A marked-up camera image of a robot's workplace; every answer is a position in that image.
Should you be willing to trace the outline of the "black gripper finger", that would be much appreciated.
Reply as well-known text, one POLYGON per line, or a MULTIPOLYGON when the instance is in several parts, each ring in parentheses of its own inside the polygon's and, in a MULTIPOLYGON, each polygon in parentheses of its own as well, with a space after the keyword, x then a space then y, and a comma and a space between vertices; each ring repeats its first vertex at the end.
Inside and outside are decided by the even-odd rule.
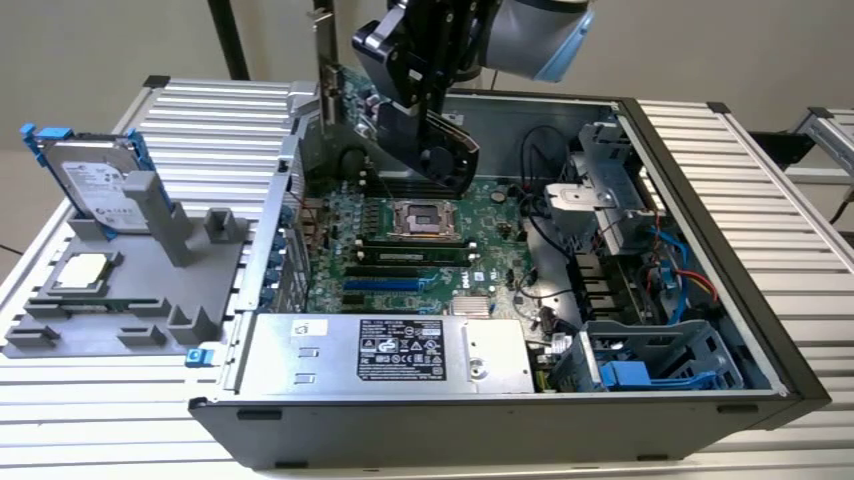
POLYGON ((482 72, 480 52, 488 40, 496 1, 440 1, 442 22, 431 60, 430 110, 440 111, 447 91, 482 72))
POLYGON ((432 171, 422 145, 423 92, 410 70, 432 10, 427 4, 394 4, 384 17, 368 21, 352 36, 356 57, 384 97, 376 111, 376 143, 422 175, 432 171))

